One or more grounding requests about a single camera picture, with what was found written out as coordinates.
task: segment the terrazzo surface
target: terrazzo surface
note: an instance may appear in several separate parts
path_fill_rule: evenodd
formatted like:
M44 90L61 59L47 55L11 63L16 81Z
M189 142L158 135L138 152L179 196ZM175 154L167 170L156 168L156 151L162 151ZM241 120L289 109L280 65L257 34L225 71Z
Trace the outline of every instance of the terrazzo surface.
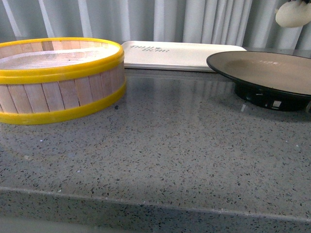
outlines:
M215 73L128 69L126 76L125 96L98 113L0 124L0 213L50 219L47 207L56 206L86 215L74 207L84 200L97 203L95 212L124 216L133 208L127 229L134 230L311 231L310 114L256 107ZM61 212L53 218L68 217ZM111 225L123 224L120 214ZM67 220L101 222L87 217Z

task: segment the mesh screen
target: mesh screen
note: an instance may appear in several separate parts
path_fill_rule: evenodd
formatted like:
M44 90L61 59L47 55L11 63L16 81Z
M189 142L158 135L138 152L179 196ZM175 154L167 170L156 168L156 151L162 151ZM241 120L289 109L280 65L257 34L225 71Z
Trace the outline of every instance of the mesh screen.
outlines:
M62 67L99 60L115 54L117 47L29 52L0 59L0 69Z

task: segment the white object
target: white object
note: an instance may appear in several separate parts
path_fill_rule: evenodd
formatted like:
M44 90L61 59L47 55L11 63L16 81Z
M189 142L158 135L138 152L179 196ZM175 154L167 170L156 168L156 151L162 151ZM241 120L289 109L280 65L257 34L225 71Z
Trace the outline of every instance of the white object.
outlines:
M125 68L148 68L214 72L208 56L224 51L246 51L233 45L128 41L122 44Z
M276 13L276 22L285 28L302 27L311 21L311 4L292 0L283 4Z

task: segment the black base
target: black base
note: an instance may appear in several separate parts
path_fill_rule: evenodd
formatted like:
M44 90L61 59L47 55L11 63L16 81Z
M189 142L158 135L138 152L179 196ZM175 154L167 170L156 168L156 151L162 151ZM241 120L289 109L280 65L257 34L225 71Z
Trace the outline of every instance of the black base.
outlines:
M262 92L241 84L236 84L234 91L243 100L262 108L277 111L298 111L304 109L310 102L310 100L294 99Z

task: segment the wooden slat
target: wooden slat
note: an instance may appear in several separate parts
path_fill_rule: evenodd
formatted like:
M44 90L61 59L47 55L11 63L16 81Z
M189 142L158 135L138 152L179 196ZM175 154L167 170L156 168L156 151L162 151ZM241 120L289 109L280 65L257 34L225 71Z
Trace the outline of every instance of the wooden slat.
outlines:
M54 50L62 50L63 44L60 41L52 41L53 49Z
M65 109L79 107L78 94L74 80L65 80L58 82L60 92L62 93Z
M45 99L47 101L50 112L64 110L64 103L57 82L43 83Z
M124 63L118 65L118 81L119 81L119 88L124 84L125 81L125 74L124 74Z
M112 91L115 92L119 88L118 67L114 67L110 70L110 81L111 81Z
M94 42L93 47L101 47L102 43L101 42Z
M89 76L89 84L91 86L93 101L104 98L102 78L100 74Z
M72 49L80 49L81 47L80 47L80 42L78 41L78 40L72 40L71 41L71 47L72 47Z
M108 47L109 47L109 44L107 44L107 43L102 43L102 47L108 48Z
M88 42L88 41L80 41L80 48L82 48L82 49L90 48L89 43L90 42Z
M43 51L53 51L53 43L52 41L43 41L42 42Z
M26 84L25 90L34 113L48 112L49 108L40 83Z
M7 85L0 85L0 104L5 113L17 113L17 109Z
M64 50L71 50L72 49L72 44L71 44L71 41L69 41L69 40L63 40L62 45L63 45Z
M21 53L23 53L23 51L21 50L20 45L11 45L1 48L1 54L3 57L9 57Z
M34 42L34 43L31 43L31 47L33 48L33 51L34 51L34 52L43 51L41 42Z
M112 94L112 86L110 81L110 70L101 73L103 94L107 97Z
M24 85L8 85L12 99L18 113L32 113L32 108L25 90Z
M93 102L91 87L88 77L75 79L80 106Z
M33 47L31 46L31 43L21 44L20 47L23 53L34 51Z

